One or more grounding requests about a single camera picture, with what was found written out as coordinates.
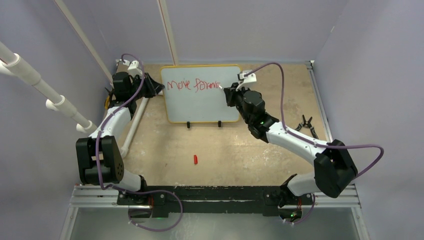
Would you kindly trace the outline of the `yellow framed whiteboard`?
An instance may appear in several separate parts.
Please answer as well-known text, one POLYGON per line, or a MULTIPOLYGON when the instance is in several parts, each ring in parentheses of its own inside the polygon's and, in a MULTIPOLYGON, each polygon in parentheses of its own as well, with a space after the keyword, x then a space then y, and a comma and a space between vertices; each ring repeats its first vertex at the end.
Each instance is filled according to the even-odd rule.
POLYGON ((237 82, 237 64, 165 66, 160 70, 167 119, 170 123, 234 123, 240 114, 228 107, 224 91, 237 82))

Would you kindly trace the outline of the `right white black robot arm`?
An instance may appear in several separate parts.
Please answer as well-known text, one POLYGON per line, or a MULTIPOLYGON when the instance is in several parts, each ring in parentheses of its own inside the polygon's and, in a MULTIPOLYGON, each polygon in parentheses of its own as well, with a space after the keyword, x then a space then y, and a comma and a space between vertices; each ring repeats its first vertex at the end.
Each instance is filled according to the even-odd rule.
POLYGON ((285 126, 265 110, 265 101, 258 91, 242 88, 238 83, 225 87, 228 107, 235 107, 250 134, 265 143, 282 147, 313 166, 307 174, 293 174, 280 186, 280 204, 292 204, 300 196, 323 193, 337 198, 358 175, 357 167, 343 142, 325 142, 285 126))

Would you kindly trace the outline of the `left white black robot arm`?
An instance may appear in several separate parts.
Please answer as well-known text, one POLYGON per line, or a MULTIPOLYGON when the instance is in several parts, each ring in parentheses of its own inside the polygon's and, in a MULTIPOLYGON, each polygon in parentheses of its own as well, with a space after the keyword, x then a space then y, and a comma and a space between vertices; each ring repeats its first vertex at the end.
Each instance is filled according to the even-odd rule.
POLYGON ((93 133, 76 141, 79 178, 84 185, 130 192, 130 199, 142 205, 149 199, 146 180, 126 170, 116 137, 133 119, 137 100, 153 98, 165 87, 147 72, 121 71, 112 76, 112 83, 106 117, 93 133))

